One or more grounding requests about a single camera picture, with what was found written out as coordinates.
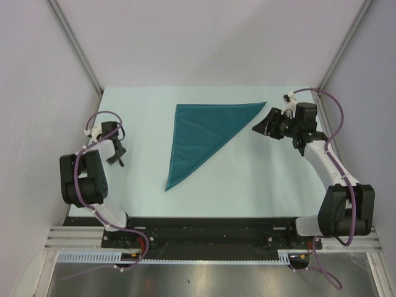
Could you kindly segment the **teal satin napkin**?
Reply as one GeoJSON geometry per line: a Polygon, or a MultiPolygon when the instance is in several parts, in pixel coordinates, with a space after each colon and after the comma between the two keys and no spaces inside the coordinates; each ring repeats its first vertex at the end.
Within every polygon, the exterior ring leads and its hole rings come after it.
{"type": "Polygon", "coordinates": [[[170,155],[168,191],[183,182],[264,108],[266,102],[176,105],[170,155]]]}

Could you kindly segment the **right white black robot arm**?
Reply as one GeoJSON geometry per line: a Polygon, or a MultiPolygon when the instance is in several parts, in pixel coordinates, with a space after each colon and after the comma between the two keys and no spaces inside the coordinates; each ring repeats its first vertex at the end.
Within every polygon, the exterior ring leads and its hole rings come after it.
{"type": "Polygon", "coordinates": [[[334,155],[328,137],[317,130],[316,116],[315,104],[298,103],[294,113],[272,108],[252,128],[273,139],[291,138],[293,147],[312,165],[325,187],[318,214],[298,217],[295,227],[286,231],[286,243],[292,248],[300,248],[308,236],[346,236],[349,245],[355,236],[367,236],[372,229],[375,191],[349,174],[334,155]]]}

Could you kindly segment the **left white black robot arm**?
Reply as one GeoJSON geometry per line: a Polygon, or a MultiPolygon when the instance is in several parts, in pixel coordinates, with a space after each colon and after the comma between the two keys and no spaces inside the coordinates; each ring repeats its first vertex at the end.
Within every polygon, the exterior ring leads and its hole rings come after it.
{"type": "Polygon", "coordinates": [[[116,231],[115,240],[128,248],[136,242],[137,233],[126,226],[125,212],[105,202],[109,186],[104,164],[124,166],[124,128],[120,122],[107,121],[88,130],[87,135],[93,140],[90,148],[59,158],[62,198],[68,205],[90,211],[105,230],[116,231]]]}

